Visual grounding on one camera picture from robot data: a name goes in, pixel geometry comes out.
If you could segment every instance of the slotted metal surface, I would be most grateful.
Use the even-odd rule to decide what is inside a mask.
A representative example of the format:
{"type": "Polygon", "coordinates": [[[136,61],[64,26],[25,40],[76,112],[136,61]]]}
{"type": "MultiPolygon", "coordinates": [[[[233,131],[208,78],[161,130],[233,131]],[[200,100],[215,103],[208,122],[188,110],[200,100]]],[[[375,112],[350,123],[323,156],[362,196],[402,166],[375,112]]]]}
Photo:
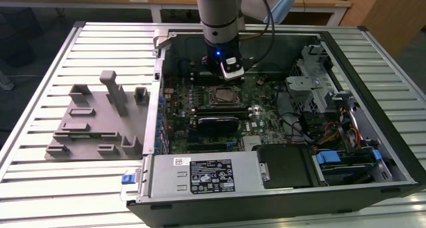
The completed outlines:
{"type": "MultiPolygon", "coordinates": [[[[1,227],[145,227],[120,200],[120,175],[140,161],[49,162],[44,160],[73,83],[105,91],[98,74],[111,69],[125,91],[149,89],[155,58],[151,50],[157,28],[200,28],[199,24],[86,23],[74,28],[46,78],[2,148],[0,170],[1,227]]],[[[279,26],[279,30],[328,30],[374,97],[426,166],[426,103],[416,87],[378,45],[356,28],[279,26]]],[[[336,78],[347,88],[342,76],[336,78]]],[[[386,200],[359,212],[288,219],[237,222],[200,227],[424,227],[426,193],[386,200]]]]}

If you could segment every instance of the power supply label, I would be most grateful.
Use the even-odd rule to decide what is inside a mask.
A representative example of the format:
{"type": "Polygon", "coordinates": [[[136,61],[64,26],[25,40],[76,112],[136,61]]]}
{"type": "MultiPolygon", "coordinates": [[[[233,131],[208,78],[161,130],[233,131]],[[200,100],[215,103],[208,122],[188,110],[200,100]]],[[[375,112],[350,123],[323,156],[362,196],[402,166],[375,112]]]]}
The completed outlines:
{"type": "Polygon", "coordinates": [[[192,194],[235,192],[231,160],[191,162],[192,194]]]}

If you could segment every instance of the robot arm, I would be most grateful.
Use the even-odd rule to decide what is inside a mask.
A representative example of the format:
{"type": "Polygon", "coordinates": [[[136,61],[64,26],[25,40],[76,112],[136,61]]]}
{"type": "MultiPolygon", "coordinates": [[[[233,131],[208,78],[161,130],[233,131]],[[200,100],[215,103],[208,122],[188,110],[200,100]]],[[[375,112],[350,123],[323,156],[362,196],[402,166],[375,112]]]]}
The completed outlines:
{"type": "MultiPolygon", "coordinates": [[[[293,0],[267,0],[272,5],[272,17],[280,23],[293,0]]],[[[224,80],[244,75],[244,59],[239,53],[237,16],[241,12],[267,22],[263,0],[197,0],[204,40],[207,44],[207,64],[224,80]]]]}

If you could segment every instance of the blue latch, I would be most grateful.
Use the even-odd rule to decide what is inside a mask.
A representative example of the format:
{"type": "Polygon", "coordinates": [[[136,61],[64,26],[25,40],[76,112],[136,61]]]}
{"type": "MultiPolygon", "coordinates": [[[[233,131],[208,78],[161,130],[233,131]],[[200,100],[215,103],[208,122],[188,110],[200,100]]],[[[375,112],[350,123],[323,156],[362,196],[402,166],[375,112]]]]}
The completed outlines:
{"type": "Polygon", "coordinates": [[[123,175],[121,176],[121,184],[135,184],[136,183],[136,174],[123,175]]]}
{"type": "Polygon", "coordinates": [[[372,150],[372,155],[376,161],[379,161],[382,159],[382,154],[378,150],[372,150]]]}
{"type": "Polygon", "coordinates": [[[316,154],[316,161],[319,164],[340,162],[340,157],[339,157],[338,152],[326,151],[326,152],[320,152],[316,154]]]}

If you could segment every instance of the cpu socket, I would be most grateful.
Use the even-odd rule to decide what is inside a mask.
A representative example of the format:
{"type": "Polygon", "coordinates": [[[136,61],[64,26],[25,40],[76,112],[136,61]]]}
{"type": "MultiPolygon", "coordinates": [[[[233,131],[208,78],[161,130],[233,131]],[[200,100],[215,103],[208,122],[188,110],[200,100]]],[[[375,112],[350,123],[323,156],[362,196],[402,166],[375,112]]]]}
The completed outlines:
{"type": "Polygon", "coordinates": [[[209,105],[217,106],[239,106],[239,89],[235,87],[211,87],[209,93],[209,105]]]}

